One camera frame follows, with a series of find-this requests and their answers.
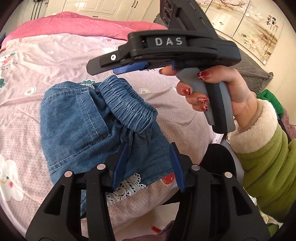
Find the gray cushion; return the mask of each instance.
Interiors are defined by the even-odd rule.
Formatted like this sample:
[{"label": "gray cushion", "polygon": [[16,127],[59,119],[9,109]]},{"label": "gray cushion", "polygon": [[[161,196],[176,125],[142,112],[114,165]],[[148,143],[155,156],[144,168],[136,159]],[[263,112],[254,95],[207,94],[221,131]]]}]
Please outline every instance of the gray cushion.
[{"label": "gray cushion", "polygon": [[[155,23],[161,24],[165,26],[164,22],[159,17],[159,14],[156,16]],[[265,89],[265,87],[269,84],[269,82],[273,78],[273,73],[265,72],[250,56],[248,56],[244,51],[239,50],[242,56],[242,60],[233,66],[233,68],[237,69],[244,80],[246,81],[249,89],[256,94]]]}]

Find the fingernail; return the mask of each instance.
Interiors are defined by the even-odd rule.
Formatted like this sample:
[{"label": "fingernail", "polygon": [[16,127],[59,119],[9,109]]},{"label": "fingernail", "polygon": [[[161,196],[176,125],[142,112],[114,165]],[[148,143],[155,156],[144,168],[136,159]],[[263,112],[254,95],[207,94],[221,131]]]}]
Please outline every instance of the fingernail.
[{"label": "fingernail", "polygon": [[201,111],[207,111],[209,108],[206,106],[206,105],[204,105],[204,106],[202,106],[201,108],[200,108],[200,110]]},{"label": "fingernail", "polygon": [[198,73],[198,77],[201,79],[201,80],[208,80],[209,78],[212,77],[211,73],[207,70],[205,71],[201,71]]},{"label": "fingernail", "polygon": [[199,98],[198,101],[199,101],[199,103],[202,103],[202,104],[209,103],[209,99],[208,98]]},{"label": "fingernail", "polygon": [[183,95],[192,95],[192,89],[191,88],[182,89],[181,92],[182,92]]}]

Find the green sleeve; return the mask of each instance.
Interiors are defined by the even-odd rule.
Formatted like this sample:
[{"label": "green sleeve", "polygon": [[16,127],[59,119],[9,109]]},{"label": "green sleeve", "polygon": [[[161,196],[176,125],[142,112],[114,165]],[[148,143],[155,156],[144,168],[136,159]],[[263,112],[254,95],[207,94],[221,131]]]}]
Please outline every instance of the green sleeve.
[{"label": "green sleeve", "polygon": [[296,140],[288,145],[278,125],[261,149],[237,156],[245,171],[243,184],[263,213],[282,222],[296,200]]}]

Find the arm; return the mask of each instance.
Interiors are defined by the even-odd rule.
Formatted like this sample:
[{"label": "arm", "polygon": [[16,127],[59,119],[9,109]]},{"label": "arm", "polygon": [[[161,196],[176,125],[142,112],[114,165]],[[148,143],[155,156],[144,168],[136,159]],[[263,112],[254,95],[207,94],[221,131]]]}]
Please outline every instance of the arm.
[{"label": "arm", "polygon": [[268,101],[258,100],[254,118],[251,126],[239,123],[242,131],[231,135],[230,145],[245,171],[244,188],[265,214],[281,222],[296,200],[296,141],[288,145]]}]

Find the elastic waistband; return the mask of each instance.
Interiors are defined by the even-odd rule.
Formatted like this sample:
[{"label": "elastic waistband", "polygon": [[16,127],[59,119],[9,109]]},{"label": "elastic waistband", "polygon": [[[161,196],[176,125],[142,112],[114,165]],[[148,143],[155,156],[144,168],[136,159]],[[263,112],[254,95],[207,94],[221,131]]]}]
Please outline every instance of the elastic waistband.
[{"label": "elastic waistband", "polygon": [[113,115],[127,128],[141,133],[156,120],[157,110],[146,103],[123,78],[110,76],[99,90]]}]

